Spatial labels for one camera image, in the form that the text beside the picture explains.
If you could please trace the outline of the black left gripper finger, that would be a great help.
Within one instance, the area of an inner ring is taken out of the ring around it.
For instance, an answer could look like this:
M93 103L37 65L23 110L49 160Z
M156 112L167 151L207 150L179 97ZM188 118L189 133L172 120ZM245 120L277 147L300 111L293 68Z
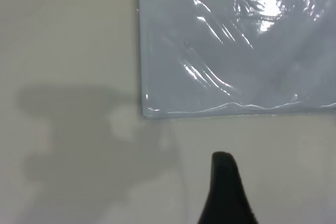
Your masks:
M209 194L199 223L257 223L232 154L212 154Z

